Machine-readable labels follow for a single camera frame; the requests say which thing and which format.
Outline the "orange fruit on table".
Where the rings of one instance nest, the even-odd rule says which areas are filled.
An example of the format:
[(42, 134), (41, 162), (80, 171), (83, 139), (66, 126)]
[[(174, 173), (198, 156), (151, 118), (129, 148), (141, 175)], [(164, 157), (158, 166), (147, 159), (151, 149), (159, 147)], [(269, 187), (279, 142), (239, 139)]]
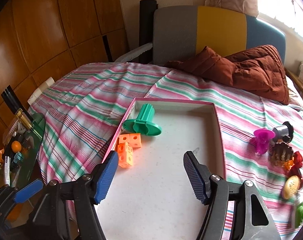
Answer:
[(22, 145), (19, 141), (15, 140), (12, 142), (11, 144), (11, 149), (14, 153), (18, 153), (18, 152), (21, 152), (22, 150)]

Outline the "teal plastic spool toy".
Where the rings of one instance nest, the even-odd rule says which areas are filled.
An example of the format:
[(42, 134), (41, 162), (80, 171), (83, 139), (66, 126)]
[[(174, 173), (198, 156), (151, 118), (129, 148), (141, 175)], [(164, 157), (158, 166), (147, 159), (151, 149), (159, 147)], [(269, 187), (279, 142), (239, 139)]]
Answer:
[(135, 119), (127, 119), (122, 127), (130, 133), (140, 133), (146, 136), (158, 136), (162, 133), (162, 128), (153, 121), (155, 109), (150, 103), (142, 105), (138, 116)]

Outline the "brown wooden massage brush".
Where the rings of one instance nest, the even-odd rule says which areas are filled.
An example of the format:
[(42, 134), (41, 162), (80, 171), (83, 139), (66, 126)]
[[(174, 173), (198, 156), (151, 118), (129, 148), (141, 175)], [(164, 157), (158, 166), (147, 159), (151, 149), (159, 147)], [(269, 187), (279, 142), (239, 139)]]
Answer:
[(286, 142), (277, 142), (272, 148), (271, 162), (276, 166), (284, 166), (287, 161), (293, 159), (292, 147)]

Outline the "red glossy capsule case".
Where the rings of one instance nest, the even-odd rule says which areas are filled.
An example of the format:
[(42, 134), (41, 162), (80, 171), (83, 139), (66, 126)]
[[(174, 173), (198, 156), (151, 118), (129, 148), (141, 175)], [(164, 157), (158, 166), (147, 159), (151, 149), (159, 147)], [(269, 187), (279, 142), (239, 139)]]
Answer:
[(300, 183), (303, 184), (303, 176), (300, 172), (300, 169), (296, 165), (293, 165), (290, 168), (289, 176), (297, 176), (300, 179)]

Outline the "rust brown quilted blanket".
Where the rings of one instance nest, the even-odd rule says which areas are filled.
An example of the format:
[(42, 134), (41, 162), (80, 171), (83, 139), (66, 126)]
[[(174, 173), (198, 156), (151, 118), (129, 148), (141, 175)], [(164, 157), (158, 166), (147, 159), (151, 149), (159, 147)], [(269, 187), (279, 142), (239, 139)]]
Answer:
[(222, 57), (212, 48), (190, 59), (168, 61), (166, 67), (177, 69), (204, 80), (246, 90), (257, 96), (289, 104), (285, 68), (277, 48), (270, 44), (257, 46)]

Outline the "grey yellow blue headboard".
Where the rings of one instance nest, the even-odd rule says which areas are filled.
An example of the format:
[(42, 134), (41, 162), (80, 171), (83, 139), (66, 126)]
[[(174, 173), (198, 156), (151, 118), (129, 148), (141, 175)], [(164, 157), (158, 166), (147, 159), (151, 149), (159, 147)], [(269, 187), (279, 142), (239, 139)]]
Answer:
[(207, 6), (179, 5), (154, 13), (152, 61), (184, 61), (205, 46), (221, 56), (264, 44), (275, 46), (285, 58), (285, 34), (255, 17)]

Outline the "pink shallow cardboard box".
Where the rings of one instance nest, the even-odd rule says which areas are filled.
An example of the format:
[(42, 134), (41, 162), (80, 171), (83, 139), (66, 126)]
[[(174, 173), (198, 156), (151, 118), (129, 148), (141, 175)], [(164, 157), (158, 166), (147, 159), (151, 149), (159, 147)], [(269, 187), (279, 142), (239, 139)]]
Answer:
[(196, 239), (207, 208), (195, 197), (183, 166), (192, 151), (198, 161), (225, 175), (224, 151), (215, 106), (177, 99), (134, 99), (124, 118), (154, 107), (162, 129), (143, 136), (134, 164), (118, 168), (107, 196), (95, 209), (107, 239)]

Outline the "magenta plastic cup toy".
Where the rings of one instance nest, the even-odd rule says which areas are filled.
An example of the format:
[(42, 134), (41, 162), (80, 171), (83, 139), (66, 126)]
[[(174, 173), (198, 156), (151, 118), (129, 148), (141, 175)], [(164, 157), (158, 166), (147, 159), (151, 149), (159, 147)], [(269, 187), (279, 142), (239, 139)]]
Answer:
[(256, 153), (259, 155), (265, 154), (269, 148), (270, 140), (275, 137), (274, 131), (262, 128), (255, 130), (253, 134), (257, 141)]

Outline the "glass side table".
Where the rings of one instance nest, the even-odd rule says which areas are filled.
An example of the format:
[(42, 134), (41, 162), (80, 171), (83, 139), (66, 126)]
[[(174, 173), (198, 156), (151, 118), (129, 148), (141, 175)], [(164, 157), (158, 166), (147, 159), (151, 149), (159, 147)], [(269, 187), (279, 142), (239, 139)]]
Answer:
[(4, 183), (19, 189), (30, 180), (45, 131), (43, 114), (32, 114), (32, 119), (32, 128), (27, 130), (20, 120), (13, 118), (2, 137), (0, 174)]

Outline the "green plug-in device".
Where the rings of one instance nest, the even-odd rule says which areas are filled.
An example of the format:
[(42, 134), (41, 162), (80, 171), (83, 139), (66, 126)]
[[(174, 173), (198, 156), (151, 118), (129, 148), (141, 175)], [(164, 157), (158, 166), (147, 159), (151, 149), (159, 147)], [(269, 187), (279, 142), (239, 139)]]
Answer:
[(291, 226), (293, 229), (297, 229), (303, 224), (303, 201), (299, 199), (294, 202), (294, 209), (291, 217)]

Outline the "red jigsaw piece block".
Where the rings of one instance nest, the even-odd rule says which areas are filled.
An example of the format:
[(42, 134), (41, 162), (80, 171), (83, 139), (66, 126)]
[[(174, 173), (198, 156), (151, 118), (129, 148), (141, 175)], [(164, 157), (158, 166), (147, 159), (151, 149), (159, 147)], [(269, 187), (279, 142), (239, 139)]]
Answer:
[(301, 168), (303, 166), (303, 157), (299, 151), (294, 152), (294, 167)]

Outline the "black silver cylinder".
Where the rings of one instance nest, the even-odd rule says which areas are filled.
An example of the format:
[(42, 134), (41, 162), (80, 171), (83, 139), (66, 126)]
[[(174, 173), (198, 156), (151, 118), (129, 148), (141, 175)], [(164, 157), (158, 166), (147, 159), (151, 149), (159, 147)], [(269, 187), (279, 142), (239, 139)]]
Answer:
[(274, 142), (278, 142), (279, 140), (290, 143), (294, 137), (294, 127), (290, 122), (285, 121), (280, 126), (276, 126), (272, 129), (275, 136), (272, 139)]

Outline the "gold capped bottle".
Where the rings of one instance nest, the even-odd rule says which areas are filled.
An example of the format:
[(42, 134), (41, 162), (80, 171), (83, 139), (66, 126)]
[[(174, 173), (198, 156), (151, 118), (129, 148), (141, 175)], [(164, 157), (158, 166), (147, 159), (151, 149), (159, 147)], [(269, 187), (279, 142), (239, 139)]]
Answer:
[(24, 113), (24, 111), (19, 108), (16, 113), (15, 117), (18, 119), (18, 121), (24, 126), (24, 128), (30, 132), (33, 130), (34, 125), (33, 122), (27, 117), (27, 115)]

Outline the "orange linked cubes toy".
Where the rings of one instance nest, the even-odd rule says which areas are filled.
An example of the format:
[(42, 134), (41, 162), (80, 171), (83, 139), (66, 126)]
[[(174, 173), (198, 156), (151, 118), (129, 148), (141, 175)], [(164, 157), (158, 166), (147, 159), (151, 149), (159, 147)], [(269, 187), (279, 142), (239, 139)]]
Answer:
[(119, 166), (129, 168), (134, 164), (133, 152), (136, 148), (141, 148), (141, 134), (130, 133), (120, 134), (116, 152), (119, 155)]

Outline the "striped pink green bedspread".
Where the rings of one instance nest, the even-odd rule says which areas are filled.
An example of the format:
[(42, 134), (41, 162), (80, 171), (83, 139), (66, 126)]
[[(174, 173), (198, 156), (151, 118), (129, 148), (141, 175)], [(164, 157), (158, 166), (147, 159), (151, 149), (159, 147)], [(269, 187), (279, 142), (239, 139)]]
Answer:
[(288, 121), (294, 127), (292, 148), (303, 157), (303, 103), (283, 105), (166, 67), (89, 63), (45, 90), (29, 109), (46, 119), (39, 152), (43, 179), (74, 180), (100, 163), (134, 98), (214, 103), (228, 181), (253, 180), (281, 238), (295, 237), (297, 230), (290, 223), (293, 204), (280, 198), (285, 171), (254, 156), (252, 135), (256, 129)]

